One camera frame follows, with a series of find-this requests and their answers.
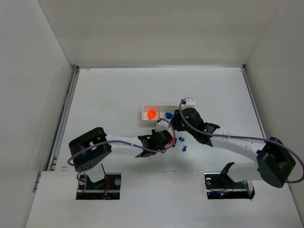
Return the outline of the blue arch lego piece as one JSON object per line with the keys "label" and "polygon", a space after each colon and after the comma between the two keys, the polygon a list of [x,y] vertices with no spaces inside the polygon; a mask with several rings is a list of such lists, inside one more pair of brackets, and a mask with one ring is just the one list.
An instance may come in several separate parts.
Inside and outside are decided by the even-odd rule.
{"label": "blue arch lego piece", "polygon": [[170,112],[166,112],[166,113],[165,113],[165,117],[166,117],[167,119],[172,119],[172,118],[173,118],[173,114],[170,113]]}

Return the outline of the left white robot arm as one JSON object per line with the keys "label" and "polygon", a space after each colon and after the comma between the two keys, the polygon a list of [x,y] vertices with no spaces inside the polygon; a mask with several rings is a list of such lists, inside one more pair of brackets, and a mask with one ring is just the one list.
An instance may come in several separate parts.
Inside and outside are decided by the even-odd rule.
{"label": "left white robot arm", "polygon": [[152,130],[151,134],[128,138],[106,134],[102,127],[97,127],[69,143],[71,157],[67,163],[96,183],[105,179],[101,163],[108,155],[148,158],[165,153],[174,142],[174,130]]}

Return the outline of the orange dome lego piece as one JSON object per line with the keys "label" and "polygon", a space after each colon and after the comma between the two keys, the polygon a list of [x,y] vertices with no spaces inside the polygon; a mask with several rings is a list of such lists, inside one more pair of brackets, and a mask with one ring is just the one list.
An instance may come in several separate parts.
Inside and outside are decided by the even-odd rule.
{"label": "orange dome lego piece", "polygon": [[157,117],[157,112],[155,110],[149,110],[147,115],[149,120],[153,120]]}

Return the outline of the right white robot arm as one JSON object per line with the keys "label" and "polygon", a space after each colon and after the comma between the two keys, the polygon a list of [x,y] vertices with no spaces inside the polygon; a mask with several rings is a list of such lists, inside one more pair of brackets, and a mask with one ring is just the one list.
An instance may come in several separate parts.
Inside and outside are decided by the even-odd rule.
{"label": "right white robot arm", "polygon": [[235,182],[263,180],[273,187],[282,188],[295,167],[295,160],[277,138],[236,137],[216,124],[204,122],[192,107],[175,110],[171,124],[176,131],[186,131],[200,144],[250,159],[247,163],[229,162],[224,168],[223,172]]}

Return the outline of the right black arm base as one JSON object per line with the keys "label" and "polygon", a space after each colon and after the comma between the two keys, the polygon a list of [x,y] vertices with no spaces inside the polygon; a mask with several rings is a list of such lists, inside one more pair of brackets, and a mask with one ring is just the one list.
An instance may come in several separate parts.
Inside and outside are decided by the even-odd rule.
{"label": "right black arm base", "polygon": [[206,194],[209,200],[225,199],[253,199],[255,188],[251,181],[243,180],[234,182],[229,176],[228,171],[233,165],[229,162],[220,172],[205,172]]}

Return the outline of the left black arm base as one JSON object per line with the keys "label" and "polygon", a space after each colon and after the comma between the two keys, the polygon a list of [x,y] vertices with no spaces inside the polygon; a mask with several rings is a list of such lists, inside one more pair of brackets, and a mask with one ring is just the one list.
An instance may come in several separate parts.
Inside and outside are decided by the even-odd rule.
{"label": "left black arm base", "polygon": [[121,173],[105,172],[104,178],[98,182],[92,182],[84,173],[78,173],[76,200],[119,200],[121,189]]}

